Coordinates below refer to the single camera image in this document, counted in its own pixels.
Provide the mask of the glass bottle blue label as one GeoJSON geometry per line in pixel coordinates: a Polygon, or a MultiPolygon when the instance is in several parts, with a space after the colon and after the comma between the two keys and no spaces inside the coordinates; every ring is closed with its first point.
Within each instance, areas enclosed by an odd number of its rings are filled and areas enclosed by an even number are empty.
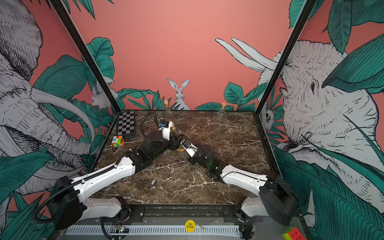
{"type": "Polygon", "coordinates": [[[226,103],[222,103],[221,109],[217,113],[216,121],[218,124],[217,133],[220,135],[223,133],[224,126],[225,126],[226,121],[227,121],[226,103]]]}

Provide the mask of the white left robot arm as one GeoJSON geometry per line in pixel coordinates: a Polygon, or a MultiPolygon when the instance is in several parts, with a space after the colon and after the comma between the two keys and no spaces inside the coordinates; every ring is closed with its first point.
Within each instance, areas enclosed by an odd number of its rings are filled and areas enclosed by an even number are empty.
{"type": "Polygon", "coordinates": [[[176,134],[166,140],[161,133],[151,132],[140,146],[123,153],[116,163],[79,178],[62,177],[57,180],[47,204],[55,229],[63,230],[91,218],[117,218],[120,222],[130,219],[132,210],[123,197],[93,199],[91,196],[141,172],[166,150],[177,150],[183,137],[183,134],[176,134]]]}

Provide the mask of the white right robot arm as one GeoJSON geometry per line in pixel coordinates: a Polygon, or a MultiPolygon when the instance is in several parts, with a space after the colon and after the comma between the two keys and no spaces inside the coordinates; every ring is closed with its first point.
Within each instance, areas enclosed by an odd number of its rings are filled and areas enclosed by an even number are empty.
{"type": "Polygon", "coordinates": [[[191,164],[199,164],[214,182],[234,185],[256,195],[263,204],[268,216],[275,222],[288,226],[298,207],[299,198],[280,175],[270,173],[258,175],[238,169],[218,160],[209,145],[193,145],[183,141],[181,146],[189,155],[191,164]]]}

